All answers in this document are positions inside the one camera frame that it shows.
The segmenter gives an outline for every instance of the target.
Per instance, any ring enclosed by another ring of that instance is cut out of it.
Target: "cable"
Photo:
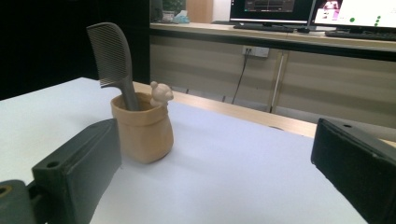
[[[235,101],[236,94],[238,93],[239,86],[241,85],[242,76],[244,75],[245,67],[247,66],[247,62],[248,62],[248,55],[250,54],[250,52],[251,52],[251,49],[246,49],[245,50],[244,67],[242,69],[241,77],[239,77],[239,81],[238,81],[238,85],[236,86],[235,94],[233,95],[233,101],[231,102],[232,105],[233,105],[233,102]]]

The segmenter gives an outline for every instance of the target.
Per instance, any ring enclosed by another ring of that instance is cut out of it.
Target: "black bracket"
[[[368,223],[396,223],[396,148],[351,125],[320,119],[311,161]]]
[[[120,164],[117,122],[95,123],[34,166],[27,187],[0,183],[0,223],[90,223]]]

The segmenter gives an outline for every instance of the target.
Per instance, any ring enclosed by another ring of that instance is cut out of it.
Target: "comb teeth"
[[[131,69],[125,65],[129,52],[125,52],[124,42],[117,28],[103,24],[87,30],[102,87],[127,77],[128,69]]]

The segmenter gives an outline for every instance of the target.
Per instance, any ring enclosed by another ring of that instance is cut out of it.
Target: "wooden desk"
[[[396,62],[396,42],[234,29],[206,23],[150,25],[151,35]]]
[[[135,83],[134,87],[137,91],[150,92],[150,86]],[[296,133],[306,137],[315,137],[317,125],[298,119],[290,119],[283,116],[265,113],[239,105],[230,105],[214,100],[208,100],[202,97],[188,95],[185,93],[174,92],[175,102],[184,105],[191,105],[202,109],[215,111],[223,115],[248,120],[261,125],[269,126],[284,130],[289,133]],[[396,147],[395,142],[383,140],[384,142]]]

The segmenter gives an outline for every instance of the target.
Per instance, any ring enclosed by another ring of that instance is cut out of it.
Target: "black wall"
[[[97,79],[86,27],[101,21],[124,31],[134,80],[149,83],[149,1],[13,2],[0,3],[0,100],[77,77]]]

